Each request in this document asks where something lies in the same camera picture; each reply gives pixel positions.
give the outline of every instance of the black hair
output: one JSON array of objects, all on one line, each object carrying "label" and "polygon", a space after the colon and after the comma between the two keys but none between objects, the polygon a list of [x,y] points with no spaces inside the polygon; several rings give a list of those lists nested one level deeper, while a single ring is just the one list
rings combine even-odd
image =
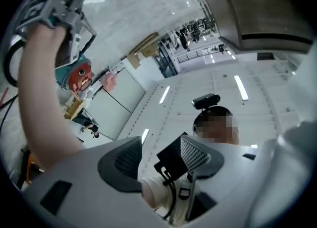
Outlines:
[{"label": "black hair", "polygon": [[232,116],[232,113],[225,107],[212,106],[203,110],[194,120],[193,133],[197,131],[197,126],[202,126],[204,119],[209,116]]}]

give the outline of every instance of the railing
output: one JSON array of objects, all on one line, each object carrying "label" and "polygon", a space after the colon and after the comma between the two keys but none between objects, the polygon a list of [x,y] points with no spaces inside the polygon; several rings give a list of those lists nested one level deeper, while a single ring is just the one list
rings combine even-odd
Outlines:
[{"label": "railing", "polygon": [[182,63],[182,62],[188,61],[190,59],[195,59],[195,58],[198,58],[198,57],[212,55],[212,54],[217,54],[217,53],[220,53],[219,49],[207,48],[207,49],[195,51],[195,52],[192,52],[192,53],[187,53],[187,54],[185,54],[183,56],[177,57],[177,59],[178,59],[179,63]]}]

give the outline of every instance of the white wall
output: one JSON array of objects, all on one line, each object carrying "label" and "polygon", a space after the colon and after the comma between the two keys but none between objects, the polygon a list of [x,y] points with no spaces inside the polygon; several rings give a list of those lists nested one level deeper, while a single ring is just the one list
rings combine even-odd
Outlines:
[{"label": "white wall", "polygon": [[[142,135],[146,128],[149,129],[139,175],[155,175],[156,154],[184,131],[192,134],[193,121],[200,111],[193,108],[191,100],[207,93],[218,93],[221,96],[219,104],[229,108],[238,120],[240,144],[261,146],[265,140],[298,123],[285,86],[286,80],[292,77],[290,71],[286,73],[287,69],[288,62],[239,63],[235,60],[166,78],[145,94],[118,138]],[[244,83],[248,101],[242,100],[234,75],[239,75]],[[170,86],[169,93],[160,105],[167,86]]]},{"label": "white wall", "polygon": [[135,69],[129,60],[125,58],[122,62],[132,77],[140,84],[143,90],[148,91],[156,85],[157,81],[164,79],[159,70],[159,65],[153,57],[144,58],[138,54],[140,66]]}]

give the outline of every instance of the camera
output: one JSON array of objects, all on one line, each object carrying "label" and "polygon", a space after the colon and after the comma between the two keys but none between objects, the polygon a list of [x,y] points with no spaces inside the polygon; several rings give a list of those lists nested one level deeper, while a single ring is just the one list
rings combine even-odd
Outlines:
[{"label": "camera", "polygon": [[212,106],[216,106],[220,101],[220,96],[218,94],[209,93],[202,97],[192,100],[194,108],[197,110],[207,109]]}]

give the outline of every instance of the fluorescent light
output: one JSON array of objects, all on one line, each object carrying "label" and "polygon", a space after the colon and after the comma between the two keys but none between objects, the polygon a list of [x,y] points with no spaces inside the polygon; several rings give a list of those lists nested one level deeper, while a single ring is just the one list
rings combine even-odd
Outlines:
[{"label": "fluorescent light", "polygon": [[246,92],[246,89],[243,86],[243,83],[242,83],[240,77],[238,75],[235,75],[234,79],[236,80],[236,83],[238,85],[242,100],[249,100],[248,94]]},{"label": "fluorescent light", "polygon": [[104,2],[105,0],[84,0],[84,4]]},{"label": "fluorescent light", "polygon": [[159,101],[160,104],[163,104],[164,99],[165,99],[165,97],[167,96],[167,93],[168,93],[168,90],[169,90],[169,89],[170,89],[170,86],[168,86],[168,87],[166,88],[166,90],[164,91],[164,94],[163,94],[162,98],[161,98],[160,101]]},{"label": "fluorescent light", "polygon": [[149,130],[148,130],[148,129],[144,130],[144,132],[143,132],[143,134],[142,134],[142,145],[143,145],[145,139],[147,138],[148,133],[149,133]]}]

